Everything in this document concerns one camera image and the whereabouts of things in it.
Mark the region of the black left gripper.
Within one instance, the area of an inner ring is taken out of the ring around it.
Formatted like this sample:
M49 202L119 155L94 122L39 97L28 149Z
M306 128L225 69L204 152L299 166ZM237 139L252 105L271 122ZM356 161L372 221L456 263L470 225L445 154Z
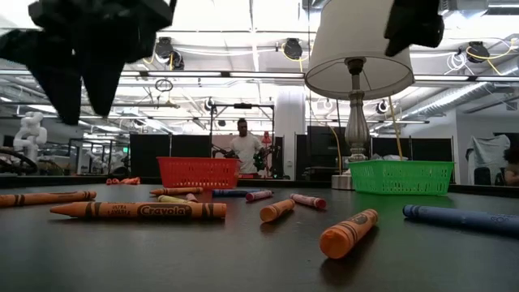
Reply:
M44 31L0 36L0 58L25 65L60 119L76 124L81 77L73 48L83 58L92 109L108 116L125 63L153 55L157 32L172 24L176 6L177 0L36 0L28 14Z

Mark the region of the orange crayon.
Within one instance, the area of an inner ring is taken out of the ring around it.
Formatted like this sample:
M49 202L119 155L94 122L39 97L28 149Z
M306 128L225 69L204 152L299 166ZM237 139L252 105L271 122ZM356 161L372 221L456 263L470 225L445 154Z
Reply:
M183 195L183 194L199 194L202 193L204 189L202 187L175 187L175 188L160 188L150 191L150 193L154 196L159 195Z
M262 222L275 221L278 217L283 216L288 211L292 211L295 202L292 199L282 200L275 204L270 204L260 210L259 216Z
M59 215L83 219L222 219L226 216L227 206L222 203L74 202L54 206L49 211Z
M331 259L345 257L378 220L378 213L369 208L336 223L320 235L320 250Z
M97 193L95 191L0 195L0 208L21 207L35 204L88 201L93 200L96 197Z

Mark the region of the long ceiling light bar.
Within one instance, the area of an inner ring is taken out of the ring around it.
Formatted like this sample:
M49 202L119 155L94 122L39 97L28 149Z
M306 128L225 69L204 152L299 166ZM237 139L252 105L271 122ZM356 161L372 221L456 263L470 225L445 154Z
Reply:
M516 75L415 75L422 82L511 82L519 83Z
M303 79L303 73L248 71L122 71L121 77Z

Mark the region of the white shade table lamp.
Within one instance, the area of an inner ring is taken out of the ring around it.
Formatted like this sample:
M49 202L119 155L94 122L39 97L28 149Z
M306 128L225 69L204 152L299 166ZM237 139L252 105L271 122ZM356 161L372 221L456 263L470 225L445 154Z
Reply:
M329 0L321 11L305 84L323 97L346 100L350 115L345 140L352 176L364 165L370 130L365 100L390 97L414 83L410 52L385 54L384 30L393 0Z

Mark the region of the black partition panel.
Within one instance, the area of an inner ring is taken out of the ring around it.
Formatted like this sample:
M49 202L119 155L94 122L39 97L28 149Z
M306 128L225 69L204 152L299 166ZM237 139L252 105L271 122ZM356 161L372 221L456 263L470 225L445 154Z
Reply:
M159 177L158 157L210 157L209 135L131 134L131 175Z
M451 139L400 138L401 154L404 160L411 161L453 161ZM399 158L396 138L372 138L371 154Z

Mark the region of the black screen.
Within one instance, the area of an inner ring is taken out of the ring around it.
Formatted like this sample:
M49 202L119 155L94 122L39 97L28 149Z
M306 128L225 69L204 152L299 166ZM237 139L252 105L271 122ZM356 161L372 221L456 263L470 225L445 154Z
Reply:
M337 146L340 146L342 156L350 155L349 145L345 142L344 127L307 127L307 151L311 156L336 156Z

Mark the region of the red plastic basket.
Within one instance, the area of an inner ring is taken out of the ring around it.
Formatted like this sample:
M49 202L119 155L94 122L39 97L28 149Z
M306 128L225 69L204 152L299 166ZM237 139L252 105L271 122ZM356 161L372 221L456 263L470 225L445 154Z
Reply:
M231 158L157 157L164 187L234 189L240 161Z

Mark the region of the green plastic basket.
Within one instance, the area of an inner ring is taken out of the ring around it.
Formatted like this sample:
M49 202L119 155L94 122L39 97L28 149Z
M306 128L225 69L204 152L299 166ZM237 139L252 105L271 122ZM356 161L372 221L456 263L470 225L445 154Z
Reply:
M451 161L369 160L350 163L354 189L377 195L446 195Z

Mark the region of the white pillar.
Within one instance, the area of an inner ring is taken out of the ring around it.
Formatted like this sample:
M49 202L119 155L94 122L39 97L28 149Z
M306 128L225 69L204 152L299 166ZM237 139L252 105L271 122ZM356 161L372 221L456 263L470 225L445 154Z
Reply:
M302 86L279 87L275 103L275 134L283 138L284 175L295 180L296 135L305 131L306 94Z

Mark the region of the person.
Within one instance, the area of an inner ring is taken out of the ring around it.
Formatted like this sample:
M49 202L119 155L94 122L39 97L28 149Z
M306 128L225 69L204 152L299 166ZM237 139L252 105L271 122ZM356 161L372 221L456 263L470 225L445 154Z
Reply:
M230 149L240 160L239 173L256 175L254 155L263 153L264 147L256 136L249 133L245 118L238 120L237 128L238 136L231 140Z
M504 181L509 187L519 187L519 146L504 151L507 166L504 169Z

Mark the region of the blue crayon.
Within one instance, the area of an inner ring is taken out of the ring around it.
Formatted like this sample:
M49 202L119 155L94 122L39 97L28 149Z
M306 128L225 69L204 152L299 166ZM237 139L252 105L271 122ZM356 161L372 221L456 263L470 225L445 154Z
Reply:
M247 194L256 192L256 190L230 190L230 189L221 189L221 190L213 190L213 197L246 197Z
M412 204L402 212L413 221L519 236L519 216Z

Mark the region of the silver ceiling duct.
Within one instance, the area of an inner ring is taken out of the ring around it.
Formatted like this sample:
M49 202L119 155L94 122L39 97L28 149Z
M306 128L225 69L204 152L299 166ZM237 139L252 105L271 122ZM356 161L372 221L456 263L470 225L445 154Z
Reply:
M408 109L402 116L402 120L417 118L418 116L430 117L445 110L451 110L458 105L474 101L495 91L496 83L506 81L519 82L519 65L513 65L504 75L478 76L475 81L461 88L450 88L427 100L425 105L417 105Z

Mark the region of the black framed robot enclosure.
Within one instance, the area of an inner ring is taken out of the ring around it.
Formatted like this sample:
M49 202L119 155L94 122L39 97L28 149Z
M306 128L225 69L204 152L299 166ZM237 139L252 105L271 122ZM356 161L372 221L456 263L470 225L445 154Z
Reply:
M69 139L69 170L78 175L126 176L130 173L130 144L114 139Z

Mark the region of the black aluminium rig frame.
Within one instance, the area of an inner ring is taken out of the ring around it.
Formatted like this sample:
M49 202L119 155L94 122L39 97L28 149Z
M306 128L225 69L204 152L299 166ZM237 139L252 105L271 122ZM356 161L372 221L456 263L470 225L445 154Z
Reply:
M16 187L56 187L68 185L104 184L106 176L0 176L0 189ZM328 188L330 182L290 181L276 179L245 179L238 181L239 187L274 188ZM519 199L519 187L493 187L451 184L452 193L486 195Z

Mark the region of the black background frame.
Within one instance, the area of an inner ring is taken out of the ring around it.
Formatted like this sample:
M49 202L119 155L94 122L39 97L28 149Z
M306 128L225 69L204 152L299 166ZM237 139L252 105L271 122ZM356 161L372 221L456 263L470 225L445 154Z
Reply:
M212 111L210 112L210 136L212 136L213 131L214 131L213 130L213 122L216 121L217 114L222 114L223 111L224 111L224 109L218 110L217 108L218 107L224 107L225 108L225 107L228 107L228 106L229 105L213 104ZM259 108L259 109L262 110L263 108L265 108L267 106L266 105L247 104L247 103L237 103L237 104L233 104L233 107L235 109L242 109L242 110L251 110L252 108ZM260 143L264 146L264 152L254 155L255 166L259 170L259 173L256 174L256 175L252 175L252 174L239 174L239 175L242 176L242 178L262 178L260 172L264 171L266 169L266 167L267 167L266 166L266 160L267 160L267 156L269 154L269 148L267 146L265 146L265 144L263 144L261 141L260 141ZM231 151L225 150L224 153L225 153L224 157L238 159L238 157Z

